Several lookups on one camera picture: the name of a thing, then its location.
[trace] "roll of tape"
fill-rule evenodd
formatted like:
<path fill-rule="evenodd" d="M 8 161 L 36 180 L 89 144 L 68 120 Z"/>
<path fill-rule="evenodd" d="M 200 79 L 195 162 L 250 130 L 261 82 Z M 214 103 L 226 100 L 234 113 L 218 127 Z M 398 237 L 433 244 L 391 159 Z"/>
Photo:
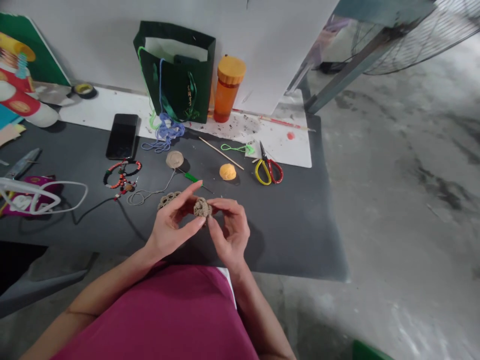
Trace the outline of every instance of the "roll of tape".
<path fill-rule="evenodd" d="M 98 94 L 97 89 L 86 82 L 73 86 L 71 90 L 82 99 L 93 99 Z"/>

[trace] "dark gray table surface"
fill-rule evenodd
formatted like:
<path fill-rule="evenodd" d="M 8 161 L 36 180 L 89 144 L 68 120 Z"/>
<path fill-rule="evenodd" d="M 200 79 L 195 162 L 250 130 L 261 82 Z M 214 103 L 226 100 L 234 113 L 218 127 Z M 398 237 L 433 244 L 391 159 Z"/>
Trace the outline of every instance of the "dark gray table surface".
<path fill-rule="evenodd" d="M 251 230 L 245 259 L 252 271 L 344 282 L 349 271 L 332 210 L 321 122 L 316 116 L 307 120 L 308 126 L 317 130 L 309 134 L 313 167 L 282 164 L 284 179 L 278 185 L 258 183 L 252 159 L 236 151 L 229 151 L 228 156 L 245 171 L 237 169 L 237 185 L 223 181 L 219 168 L 227 160 L 192 131 L 175 140 L 172 149 L 182 152 L 190 163 L 190 172 L 215 192 L 211 195 L 200 189 L 197 195 L 236 199 L 245 207 Z M 142 247 L 152 230 L 162 194 L 152 195 L 140 206 L 128 205 L 125 195 L 118 202 L 105 201 L 116 194 L 102 182 L 106 169 L 115 163 L 105 157 L 110 132 L 64 122 L 46 129 L 24 124 L 27 131 L 0 149 L 0 159 L 13 165 L 28 151 L 41 148 L 39 163 L 28 170 L 27 176 L 55 174 L 58 180 L 87 184 L 89 192 L 83 204 L 72 212 L 35 219 L 2 217 L 0 240 L 121 255 L 130 255 Z M 224 143 L 238 145 L 200 135 L 217 148 Z M 144 141 L 151 142 L 140 138 L 139 144 Z M 143 168 L 137 189 L 155 191 L 165 187 L 172 173 L 165 164 L 166 156 L 166 152 L 157 154 L 138 146 L 136 160 Z M 0 174 L 7 170 L 0 167 Z M 117 179 L 114 173 L 110 182 Z M 176 175 L 168 192 L 182 191 L 189 184 L 182 175 Z M 79 189 L 66 186 L 62 196 L 73 204 L 79 199 Z M 207 228 L 188 240 L 170 260 L 221 266 Z"/>

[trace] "pink shirt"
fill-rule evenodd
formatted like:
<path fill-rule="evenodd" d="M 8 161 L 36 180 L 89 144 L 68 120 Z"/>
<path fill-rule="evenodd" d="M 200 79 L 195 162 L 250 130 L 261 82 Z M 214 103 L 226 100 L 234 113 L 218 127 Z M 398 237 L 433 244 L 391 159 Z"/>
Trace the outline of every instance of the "pink shirt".
<path fill-rule="evenodd" d="M 52 359 L 258 359 L 216 267 L 171 265 L 123 294 Z"/>

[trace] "white board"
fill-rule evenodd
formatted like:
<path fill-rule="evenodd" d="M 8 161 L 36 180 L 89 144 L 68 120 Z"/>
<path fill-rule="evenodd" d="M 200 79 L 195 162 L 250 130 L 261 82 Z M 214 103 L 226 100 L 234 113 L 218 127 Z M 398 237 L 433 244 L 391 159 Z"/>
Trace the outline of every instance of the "white board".
<path fill-rule="evenodd" d="M 60 109 L 62 121 L 90 128 L 110 130 L 115 114 L 137 114 L 141 119 L 138 135 L 155 139 L 155 131 L 150 128 L 149 98 L 123 91 L 97 87 L 97 97 L 82 100 L 73 97 L 75 103 Z M 303 109 L 302 94 L 297 90 L 292 96 L 284 96 L 274 114 L 276 118 L 290 123 L 307 126 Z M 230 120 L 219 124 L 209 119 L 207 124 L 186 122 L 186 127 L 209 133 L 220 138 L 232 139 L 243 144 L 251 142 L 255 153 L 251 158 L 261 156 L 260 143 L 268 155 L 278 163 L 312 167 L 309 135 L 306 130 L 295 129 L 284 125 L 259 120 L 256 116 L 232 114 Z"/>
<path fill-rule="evenodd" d="M 89 100 L 75 95 L 73 99 L 76 103 L 60 109 L 60 119 L 66 123 L 110 131 L 115 114 L 137 114 L 141 120 L 138 135 L 155 139 L 155 131 L 151 130 L 149 122 L 152 111 L 148 96 L 101 87 L 96 87 L 96 90 L 98 95 Z"/>
<path fill-rule="evenodd" d="M 145 92 L 133 39 L 140 20 L 168 22 L 217 39 L 247 72 L 235 108 L 271 114 L 338 0 L 4 0 L 31 17 L 72 80 Z"/>
<path fill-rule="evenodd" d="M 302 92 L 297 89 L 292 96 L 283 96 L 273 112 L 272 117 L 291 124 L 307 127 Z M 225 123 L 215 122 L 209 118 L 206 124 L 185 123 L 187 127 L 208 133 L 222 139 L 235 140 L 249 144 L 255 150 L 246 157 L 259 159 L 262 157 L 260 141 L 267 156 L 277 163 L 312 167 L 310 141 L 308 131 L 285 125 L 260 120 L 257 116 L 232 113 Z"/>

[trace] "orange water bottle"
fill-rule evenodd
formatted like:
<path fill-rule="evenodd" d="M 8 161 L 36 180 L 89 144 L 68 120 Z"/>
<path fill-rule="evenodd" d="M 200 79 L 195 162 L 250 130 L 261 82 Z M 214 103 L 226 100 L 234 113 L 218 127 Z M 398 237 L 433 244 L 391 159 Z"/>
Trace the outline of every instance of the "orange water bottle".
<path fill-rule="evenodd" d="M 218 63 L 218 83 L 216 85 L 215 111 L 213 119 L 226 123 L 234 107 L 235 97 L 244 79 L 247 66 L 239 58 L 225 55 Z"/>

